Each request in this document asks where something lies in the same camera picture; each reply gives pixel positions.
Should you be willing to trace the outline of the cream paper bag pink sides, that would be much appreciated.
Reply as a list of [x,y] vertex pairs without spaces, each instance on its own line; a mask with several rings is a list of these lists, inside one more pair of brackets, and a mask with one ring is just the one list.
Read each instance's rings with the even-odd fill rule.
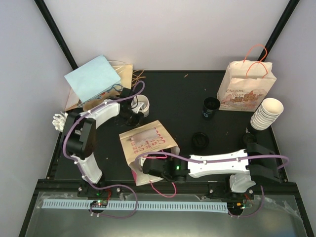
[[121,133],[119,139],[136,186],[152,186],[153,183],[162,180],[158,176],[143,173],[144,161],[154,160],[154,156],[148,155],[147,152],[169,152],[175,155],[180,153],[176,141],[158,120]]

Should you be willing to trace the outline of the black lid stack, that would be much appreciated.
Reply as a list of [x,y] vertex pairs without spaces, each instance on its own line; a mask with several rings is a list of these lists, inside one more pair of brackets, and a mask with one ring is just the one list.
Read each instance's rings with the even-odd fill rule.
[[220,101],[214,97],[208,97],[203,102],[202,115],[206,120],[210,120],[220,108]]

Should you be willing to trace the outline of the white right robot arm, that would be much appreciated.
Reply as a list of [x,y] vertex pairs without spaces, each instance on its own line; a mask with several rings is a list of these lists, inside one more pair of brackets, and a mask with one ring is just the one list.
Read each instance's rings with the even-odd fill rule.
[[152,152],[138,159],[142,173],[168,182],[185,183],[188,177],[224,175],[225,195],[235,199],[255,185],[279,183],[276,155],[257,143],[220,155],[184,158],[167,152]]

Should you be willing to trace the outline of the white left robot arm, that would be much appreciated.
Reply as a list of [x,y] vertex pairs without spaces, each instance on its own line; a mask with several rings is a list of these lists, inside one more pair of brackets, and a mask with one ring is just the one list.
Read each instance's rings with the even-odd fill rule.
[[138,123],[144,117],[141,111],[136,112],[132,107],[132,101],[138,95],[140,92],[124,89],[118,97],[105,99],[86,112],[67,115],[60,141],[63,155],[79,167],[82,179],[90,182],[88,190],[95,197],[101,197],[106,191],[105,183],[100,181],[103,173],[94,156],[96,130],[116,116],[132,124]]

